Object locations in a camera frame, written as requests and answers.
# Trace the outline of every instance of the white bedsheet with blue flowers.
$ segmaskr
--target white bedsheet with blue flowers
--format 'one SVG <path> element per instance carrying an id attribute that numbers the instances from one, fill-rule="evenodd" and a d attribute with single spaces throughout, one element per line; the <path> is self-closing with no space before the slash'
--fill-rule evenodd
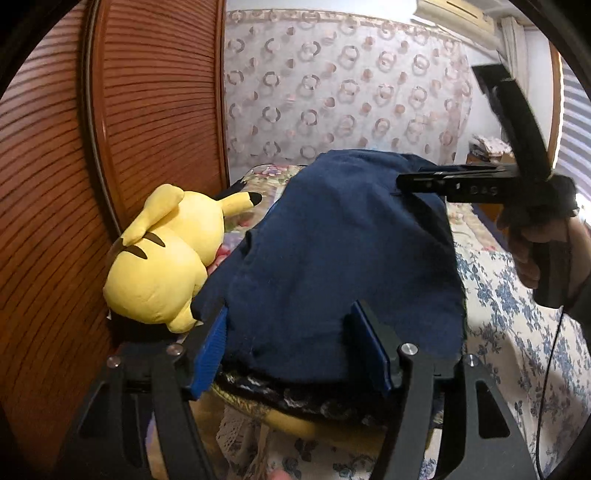
<path id="1" fill-rule="evenodd" d="M 466 242 L 465 232 L 454 225 L 452 216 L 450 220 L 466 288 L 467 351 L 477 354 L 496 379 L 534 458 L 544 372 L 558 312 L 534 303 L 531 291 L 518 281 L 509 254 L 478 248 L 473 238 Z M 574 442 L 590 408 L 591 359 L 579 325 L 566 317 L 543 412 L 540 456 L 546 475 Z M 269 471 L 281 468 L 294 480 L 365 480 L 375 462 L 366 455 L 270 430 L 230 408 L 225 420 L 237 426 L 235 433 L 242 432 L 235 436 L 231 451 L 225 450 L 232 465 L 229 478 L 263 480 Z M 435 432 L 426 452 L 422 478 L 434 474 L 439 434 Z M 218 436 L 220 444 L 228 445 L 224 432 Z"/>

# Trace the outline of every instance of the wooden wardrobe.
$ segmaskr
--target wooden wardrobe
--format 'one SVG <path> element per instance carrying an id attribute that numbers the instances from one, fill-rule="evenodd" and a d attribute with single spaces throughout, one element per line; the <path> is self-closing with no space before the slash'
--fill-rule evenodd
<path id="1" fill-rule="evenodd" d="M 228 186 L 223 13 L 218 0 L 83 0 L 0 99 L 0 404 L 36 471 L 114 348 L 112 242 L 161 183 Z"/>

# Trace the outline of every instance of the black ear tip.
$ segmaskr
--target black ear tip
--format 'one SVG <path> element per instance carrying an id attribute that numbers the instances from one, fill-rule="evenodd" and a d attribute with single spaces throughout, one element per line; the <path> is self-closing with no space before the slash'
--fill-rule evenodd
<path id="1" fill-rule="evenodd" d="M 262 201 L 262 195 L 258 192 L 248 192 L 248 196 L 251 198 L 252 205 L 258 205 Z"/>

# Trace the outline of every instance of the white curtain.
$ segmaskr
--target white curtain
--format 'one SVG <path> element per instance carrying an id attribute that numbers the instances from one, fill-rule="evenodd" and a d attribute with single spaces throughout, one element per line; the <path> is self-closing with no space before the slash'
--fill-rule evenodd
<path id="1" fill-rule="evenodd" d="M 308 164 L 343 148 L 453 163 L 472 103 L 460 41 L 417 25 L 334 12 L 228 12 L 230 176 Z"/>
<path id="2" fill-rule="evenodd" d="M 530 87 L 530 70 L 527 63 L 525 30 L 514 17 L 501 19 L 501 30 L 505 43 L 508 70 L 513 75 L 513 78 L 517 80 L 521 90 L 527 97 Z"/>

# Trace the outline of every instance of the window blind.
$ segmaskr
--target window blind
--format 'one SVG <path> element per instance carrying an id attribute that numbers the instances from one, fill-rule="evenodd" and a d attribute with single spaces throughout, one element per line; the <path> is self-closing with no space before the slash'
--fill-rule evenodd
<path id="1" fill-rule="evenodd" d="M 571 177 L 579 195 L 591 202 L 591 102 L 564 60 L 562 66 L 564 116 L 556 171 Z"/>

